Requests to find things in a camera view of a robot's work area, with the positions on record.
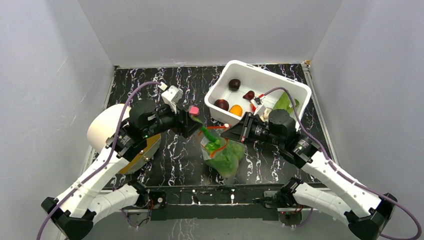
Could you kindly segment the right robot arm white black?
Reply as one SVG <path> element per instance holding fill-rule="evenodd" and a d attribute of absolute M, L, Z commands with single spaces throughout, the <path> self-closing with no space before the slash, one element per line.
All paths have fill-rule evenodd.
<path fill-rule="evenodd" d="M 318 178 L 332 191 L 329 194 L 292 178 L 279 193 L 288 207 L 300 204 L 326 213 L 347 225 L 361 240 L 376 240 L 391 219 L 398 200 L 390 193 L 374 194 L 363 189 L 360 182 L 325 158 L 325 152 L 312 137 L 296 129 L 295 119 L 284 109 L 273 110 L 267 122 L 245 113 L 221 137 L 274 145 L 284 160 Z"/>

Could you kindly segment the dark purple fruit back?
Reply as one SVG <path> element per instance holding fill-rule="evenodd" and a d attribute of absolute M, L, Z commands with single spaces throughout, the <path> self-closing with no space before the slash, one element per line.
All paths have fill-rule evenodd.
<path fill-rule="evenodd" d="M 237 92 L 240 86 L 241 86 L 241 81 L 239 79 L 234 78 L 228 82 L 228 88 L 232 92 Z"/>

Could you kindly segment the dark red fruit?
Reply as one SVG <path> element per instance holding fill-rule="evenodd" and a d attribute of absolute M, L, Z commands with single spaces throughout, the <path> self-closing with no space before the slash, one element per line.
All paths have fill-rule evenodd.
<path fill-rule="evenodd" d="M 251 101 L 252 99 L 255 98 L 255 92 L 250 90 L 242 98 L 245 100 Z"/>

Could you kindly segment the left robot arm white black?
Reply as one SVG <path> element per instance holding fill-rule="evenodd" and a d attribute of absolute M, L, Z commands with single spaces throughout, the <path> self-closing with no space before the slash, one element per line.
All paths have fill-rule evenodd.
<path fill-rule="evenodd" d="M 108 215 L 129 206 L 146 207 L 151 201 L 149 193 L 137 182 L 108 194 L 101 194 L 101 190 L 116 174 L 141 170 L 158 151 L 163 132 L 190 137 L 201 126 L 194 120 L 198 113 L 195 106 L 185 109 L 169 100 L 162 106 L 147 99 L 134 106 L 107 108 L 87 132 L 98 157 L 67 190 L 42 202 L 48 218 L 67 239 L 81 240 Z"/>

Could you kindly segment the clear zip top bag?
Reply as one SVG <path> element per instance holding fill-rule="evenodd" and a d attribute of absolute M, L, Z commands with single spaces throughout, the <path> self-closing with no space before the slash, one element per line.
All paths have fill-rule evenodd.
<path fill-rule="evenodd" d="M 203 160 L 224 179 L 236 176 L 240 161 L 245 157 L 245 146 L 242 143 L 221 137 L 221 133 L 228 128 L 228 124 L 202 126 L 197 135 Z"/>

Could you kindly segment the white plastic bin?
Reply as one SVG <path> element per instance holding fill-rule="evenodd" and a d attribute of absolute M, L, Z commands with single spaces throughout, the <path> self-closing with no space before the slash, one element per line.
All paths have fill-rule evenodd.
<path fill-rule="evenodd" d="M 241 81 L 238 91 L 229 90 L 228 82 L 232 79 Z M 231 60 L 225 65 L 216 83 L 206 93 L 204 104 L 209 108 L 213 119 L 223 124 L 234 125 L 241 120 L 241 117 L 214 106 L 216 100 L 224 99 L 230 108 L 233 105 L 240 105 L 244 113 L 250 112 L 251 103 L 243 99 L 248 91 L 254 91 L 255 95 L 259 96 L 277 87 L 287 89 L 291 97 L 299 101 L 296 111 L 301 119 L 312 95 L 309 86 L 239 60 Z"/>

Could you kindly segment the green napa cabbage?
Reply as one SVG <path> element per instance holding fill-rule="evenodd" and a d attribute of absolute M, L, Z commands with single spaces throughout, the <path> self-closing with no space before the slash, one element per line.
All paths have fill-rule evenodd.
<path fill-rule="evenodd" d="M 232 178 L 237 173 L 239 162 L 245 156 L 244 145 L 232 140 L 220 141 L 220 148 L 211 154 L 203 147 L 203 160 L 223 178 Z"/>

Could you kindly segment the long green chili pepper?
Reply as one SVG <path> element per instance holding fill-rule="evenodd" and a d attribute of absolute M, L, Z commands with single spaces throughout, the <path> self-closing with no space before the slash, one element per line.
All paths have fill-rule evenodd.
<path fill-rule="evenodd" d="M 200 123 L 200 131 L 204 134 L 208 140 L 203 146 L 209 154 L 212 154 L 221 147 L 221 140 L 218 137 L 213 136 L 213 134 L 208 130 L 208 128 L 195 116 L 190 116 L 192 120 Z"/>

